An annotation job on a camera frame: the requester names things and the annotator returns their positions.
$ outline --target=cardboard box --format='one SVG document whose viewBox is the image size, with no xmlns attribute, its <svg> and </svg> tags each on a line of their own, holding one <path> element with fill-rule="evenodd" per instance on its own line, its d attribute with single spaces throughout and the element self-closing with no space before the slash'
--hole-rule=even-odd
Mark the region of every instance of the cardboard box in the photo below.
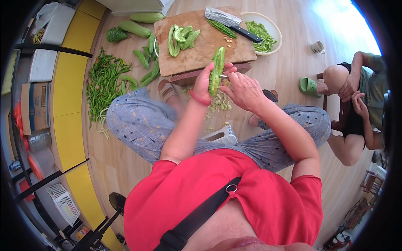
<svg viewBox="0 0 402 251">
<path fill-rule="evenodd" d="M 23 84 L 21 88 L 21 115 L 24 135 L 50 127 L 50 82 Z"/>
</svg>

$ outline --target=green slipper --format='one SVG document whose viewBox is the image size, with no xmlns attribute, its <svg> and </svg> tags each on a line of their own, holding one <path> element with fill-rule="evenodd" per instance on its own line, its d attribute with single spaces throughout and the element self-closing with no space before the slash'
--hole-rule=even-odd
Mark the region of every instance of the green slipper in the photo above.
<svg viewBox="0 0 402 251">
<path fill-rule="evenodd" d="M 306 77 L 302 77 L 299 81 L 299 89 L 305 95 L 316 96 L 321 98 L 322 94 L 317 94 L 317 83 Z"/>
</svg>

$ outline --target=black shorts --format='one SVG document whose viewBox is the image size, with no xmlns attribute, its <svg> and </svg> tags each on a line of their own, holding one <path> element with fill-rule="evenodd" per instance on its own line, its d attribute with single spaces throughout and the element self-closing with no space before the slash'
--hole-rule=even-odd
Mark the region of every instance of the black shorts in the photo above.
<svg viewBox="0 0 402 251">
<path fill-rule="evenodd" d="M 349 74 L 351 73 L 352 70 L 352 65 L 346 62 L 339 63 L 337 65 L 344 66 L 346 69 L 348 69 Z M 352 100 L 349 101 L 349 114 L 345 122 L 345 127 L 343 128 L 343 137 L 346 138 L 349 134 L 357 134 L 361 135 L 364 138 L 364 124 L 363 124 L 363 118 L 358 115 L 355 112 L 355 108 L 353 107 Z"/>
</svg>

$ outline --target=wooden cutting board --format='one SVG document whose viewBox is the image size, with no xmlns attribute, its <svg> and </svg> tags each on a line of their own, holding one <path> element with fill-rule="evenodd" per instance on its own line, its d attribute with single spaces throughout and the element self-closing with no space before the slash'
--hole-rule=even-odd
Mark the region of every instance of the wooden cutting board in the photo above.
<svg viewBox="0 0 402 251">
<path fill-rule="evenodd" d="M 242 18 L 240 11 L 235 6 L 219 7 L 218 9 Z M 250 62 L 257 59 L 252 41 L 237 33 L 237 38 L 228 43 L 224 37 L 228 36 L 212 27 L 204 16 L 205 9 L 195 10 L 180 15 L 164 18 L 155 23 L 155 35 L 159 43 L 159 67 L 162 77 L 168 77 L 178 73 L 194 71 L 207 66 L 215 51 L 225 47 L 225 63 Z M 172 25 L 189 26 L 194 30 L 201 30 L 195 40 L 193 48 L 180 51 L 177 57 L 172 57 L 168 49 L 168 34 Z M 240 24 L 247 28 L 244 21 Z"/>
</svg>

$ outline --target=yellow cabinet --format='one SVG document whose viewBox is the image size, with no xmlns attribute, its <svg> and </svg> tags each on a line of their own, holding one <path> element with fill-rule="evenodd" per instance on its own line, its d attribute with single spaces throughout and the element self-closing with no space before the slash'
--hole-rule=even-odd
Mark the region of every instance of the yellow cabinet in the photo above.
<svg viewBox="0 0 402 251">
<path fill-rule="evenodd" d="M 63 172 L 85 161 L 81 113 L 53 118 L 57 151 Z"/>
<path fill-rule="evenodd" d="M 60 52 L 53 84 L 53 116 L 81 112 L 87 57 Z"/>
<path fill-rule="evenodd" d="M 82 0 L 78 10 L 101 20 L 106 7 L 96 0 Z"/>
<path fill-rule="evenodd" d="M 66 180 L 82 215 L 88 221 L 91 228 L 96 229 L 105 219 L 105 216 L 96 197 L 88 165 L 80 165 L 66 173 Z M 103 234 L 102 242 L 112 251 L 120 250 L 121 244 L 110 227 Z"/>
<path fill-rule="evenodd" d="M 61 46 L 89 53 L 99 23 L 100 20 L 78 10 Z"/>
</svg>

